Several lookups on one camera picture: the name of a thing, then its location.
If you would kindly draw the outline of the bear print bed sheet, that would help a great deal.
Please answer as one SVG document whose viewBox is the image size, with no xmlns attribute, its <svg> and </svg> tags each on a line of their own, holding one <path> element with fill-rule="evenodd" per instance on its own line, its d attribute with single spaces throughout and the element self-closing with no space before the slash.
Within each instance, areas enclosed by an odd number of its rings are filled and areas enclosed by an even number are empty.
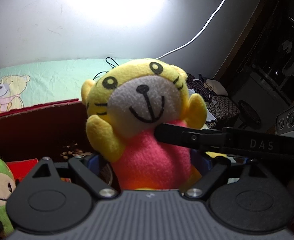
<svg viewBox="0 0 294 240">
<path fill-rule="evenodd" d="M 14 109 L 81 98 L 87 79 L 98 79 L 128 59 L 63 60 L 0 69 L 0 114 Z"/>
</svg>

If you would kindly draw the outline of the yellow tiger plush toy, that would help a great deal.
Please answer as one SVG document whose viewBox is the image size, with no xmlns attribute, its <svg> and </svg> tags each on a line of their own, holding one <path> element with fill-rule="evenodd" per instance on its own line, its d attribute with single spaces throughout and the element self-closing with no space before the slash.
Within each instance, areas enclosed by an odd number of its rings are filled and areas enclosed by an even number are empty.
<svg viewBox="0 0 294 240">
<path fill-rule="evenodd" d="M 108 161 L 123 190 L 187 189 L 201 178 L 189 149 L 158 142 L 155 127 L 201 129 L 207 106 L 190 94 L 187 74 L 157 59 L 132 60 L 81 88 L 86 134 Z"/>
</svg>

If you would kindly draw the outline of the dark striped clothing pile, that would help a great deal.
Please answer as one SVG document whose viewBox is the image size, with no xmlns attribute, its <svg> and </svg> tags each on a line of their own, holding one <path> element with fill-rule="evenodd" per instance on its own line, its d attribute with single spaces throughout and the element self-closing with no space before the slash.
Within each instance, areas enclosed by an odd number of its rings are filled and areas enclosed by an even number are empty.
<svg viewBox="0 0 294 240">
<path fill-rule="evenodd" d="M 196 78 L 191 74 L 187 74 L 187 86 L 195 93 L 200 94 L 204 101 L 210 102 L 214 96 L 227 96 L 227 90 L 219 81 L 211 80 L 199 74 Z"/>
</svg>

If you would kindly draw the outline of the red envelope in box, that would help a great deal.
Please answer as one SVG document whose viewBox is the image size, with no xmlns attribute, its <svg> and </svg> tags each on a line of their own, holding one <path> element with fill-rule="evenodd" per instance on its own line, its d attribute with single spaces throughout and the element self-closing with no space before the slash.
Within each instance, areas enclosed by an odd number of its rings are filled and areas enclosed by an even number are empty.
<svg viewBox="0 0 294 240">
<path fill-rule="evenodd" d="M 38 162 L 38 159 L 34 158 L 22 161 L 6 162 L 6 164 L 10 168 L 14 176 L 14 180 L 22 181 Z"/>
</svg>

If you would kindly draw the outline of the red cardboard box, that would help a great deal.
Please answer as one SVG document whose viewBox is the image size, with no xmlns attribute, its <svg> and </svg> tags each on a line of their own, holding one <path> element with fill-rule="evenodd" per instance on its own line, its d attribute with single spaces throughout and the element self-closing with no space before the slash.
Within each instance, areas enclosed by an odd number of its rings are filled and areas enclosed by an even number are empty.
<svg viewBox="0 0 294 240">
<path fill-rule="evenodd" d="M 0 114 L 0 159 L 4 162 L 50 157 L 62 163 L 93 153 L 86 132 L 87 113 L 73 99 Z"/>
</svg>

